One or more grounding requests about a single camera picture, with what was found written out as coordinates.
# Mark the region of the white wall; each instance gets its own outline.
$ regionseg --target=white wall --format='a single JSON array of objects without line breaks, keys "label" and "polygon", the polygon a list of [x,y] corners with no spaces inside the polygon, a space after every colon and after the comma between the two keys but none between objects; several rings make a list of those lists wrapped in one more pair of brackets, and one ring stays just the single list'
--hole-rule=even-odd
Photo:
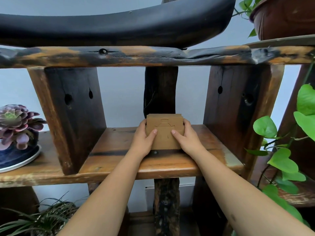
[{"label": "white wall", "polygon": [[[161,0],[1,0],[0,13],[19,15],[97,15],[129,11],[154,5]],[[215,38],[191,48],[209,48],[241,45],[257,41],[247,39],[253,24],[240,17],[233,17],[227,29]],[[210,67],[180,67],[176,87],[176,112],[191,121],[202,124]],[[292,92],[299,66],[285,69],[284,81],[272,117],[279,126],[289,95]],[[143,67],[98,68],[98,76],[108,127],[137,126],[143,116]],[[42,110],[26,69],[0,69],[0,106],[23,104],[31,111]],[[194,183],[194,177],[181,178],[181,184]],[[145,211],[145,187],[153,180],[137,180],[131,192],[130,211]],[[87,184],[35,186],[40,200],[53,197],[77,201],[80,205],[88,196]]]}]

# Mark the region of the black curved seat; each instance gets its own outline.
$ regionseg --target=black curved seat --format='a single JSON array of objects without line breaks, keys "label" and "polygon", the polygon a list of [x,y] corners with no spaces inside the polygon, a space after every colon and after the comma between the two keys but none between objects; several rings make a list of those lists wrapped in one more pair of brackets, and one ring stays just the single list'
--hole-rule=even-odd
[{"label": "black curved seat", "polygon": [[106,15],[0,14],[0,45],[185,48],[224,31],[234,5],[235,0],[176,0]]}]

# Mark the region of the hand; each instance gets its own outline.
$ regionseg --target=hand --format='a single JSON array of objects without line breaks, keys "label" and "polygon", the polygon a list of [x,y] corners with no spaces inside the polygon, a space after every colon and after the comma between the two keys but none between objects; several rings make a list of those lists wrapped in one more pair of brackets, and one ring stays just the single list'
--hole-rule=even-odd
[{"label": "hand", "polygon": [[191,127],[190,122],[184,119],[185,133],[182,136],[178,131],[172,130],[171,133],[175,139],[179,142],[182,149],[191,157],[200,151],[205,150],[204,146],[201,144],[199,137],[195,130]]},{"label": "hand", "polygon": [[151,150],[153,140],[157,134],[157,129],[152,130],[152,132],[147,137],[146,135],[146,122],[144,119],[139,127],[137,128],[134,138],[132,140],[129,152],[136,154],[143,159]]}]

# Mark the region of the purple succulent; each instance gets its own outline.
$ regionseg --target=purple succulent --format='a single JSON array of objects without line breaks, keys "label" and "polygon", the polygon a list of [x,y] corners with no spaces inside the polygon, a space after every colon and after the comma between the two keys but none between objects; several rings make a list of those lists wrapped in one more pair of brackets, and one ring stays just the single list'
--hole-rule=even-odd
[{"label": "purple succulent", "polygon": [[41,131],[47,122],[41,118],[33,118],[39,113],[30,112],[23,105],[9,104],[0,107],[0,151],[7,149],[12,142],[20,150],[27,148],[32,137],[28,129]]}]

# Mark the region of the cardboard box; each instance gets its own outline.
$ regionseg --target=cardboard box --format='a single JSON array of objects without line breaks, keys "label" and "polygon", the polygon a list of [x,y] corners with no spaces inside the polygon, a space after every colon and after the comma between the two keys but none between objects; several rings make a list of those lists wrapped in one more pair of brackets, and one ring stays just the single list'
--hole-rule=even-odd
[{"label": "cardboard box", "polygon": [[175,129],[184,135],[183,119],[181,114],[148,114],[146,134],[149,135],[153,129],[158,130],[151,149],[181,149],[171,130]]}]

